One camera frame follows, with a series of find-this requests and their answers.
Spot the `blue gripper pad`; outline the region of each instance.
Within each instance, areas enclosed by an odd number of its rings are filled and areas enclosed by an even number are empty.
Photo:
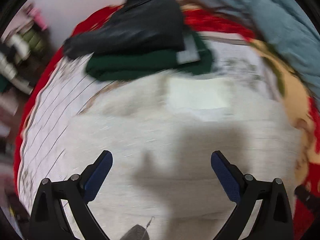
[[[213,152],[211,155],[211,167],[216,173],[228,198],[238,204],[241,200],[240,186],[216,152]]]
[[[83,196],[83,200],[85,203],[95,199],[103,181],[112,167],[113,158],[111,152],[103,151],[103,153],[105,156],[100,161],[87,183],[84,185],[85,194]]]

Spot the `cream colored cloth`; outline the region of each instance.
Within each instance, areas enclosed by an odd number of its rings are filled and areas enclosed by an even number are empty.
[[[154,216],[150,239],[212,240],[234,207],[211,169],[215,150],[256,179],[282,178],[292,199],[299,131],[281,105],[230,81],[230,111],[218,122],[203,122],[201,113],[169,104],[172,77],[189,78],[163,72],[101,93],[67,128],[66,175],[81,173],[103,150],[113,154],[113,167],[89,203],[110,239]]]

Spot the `dark green folded sweater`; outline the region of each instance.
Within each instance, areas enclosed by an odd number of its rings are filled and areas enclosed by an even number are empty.
[[[99,81],[133,80],[165,69],[200,75],[212,68],[212,54],[196,32],[191,33],[200,60],[178,64],[177,52],[171,49],[157,50],[145,54],[95,55],[89,60],[86,72]]]

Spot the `light blue bedding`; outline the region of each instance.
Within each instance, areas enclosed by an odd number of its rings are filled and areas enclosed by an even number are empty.
[[[300,74],[320,109],[320,35],[294,0],[199,0],[255,25]]]

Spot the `metal screw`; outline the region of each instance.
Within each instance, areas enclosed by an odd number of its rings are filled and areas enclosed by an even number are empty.
[[[282,180],[280,178],[276,178],[276,183],[277,184],[282,184]]]
[[[77,180],[77,179],[79,179],[79,178],[80,178],[80,175],[79,175],[79,174],[73,174],[73,175],[71,175],[71,177],[70,177],[70,179],[73,180],[73,181],[75,181],[75,180]]]
[[[246,174],[245,176],[244,176],[244,178],[246,179],[246,180],[253,180],[253,176],[251,175],[251,174]]]
[[[41,180],[41,183],[42,183],[43,185],[47,184],[48,182],[49,182],[49,179],[47,179],[47,178]]]

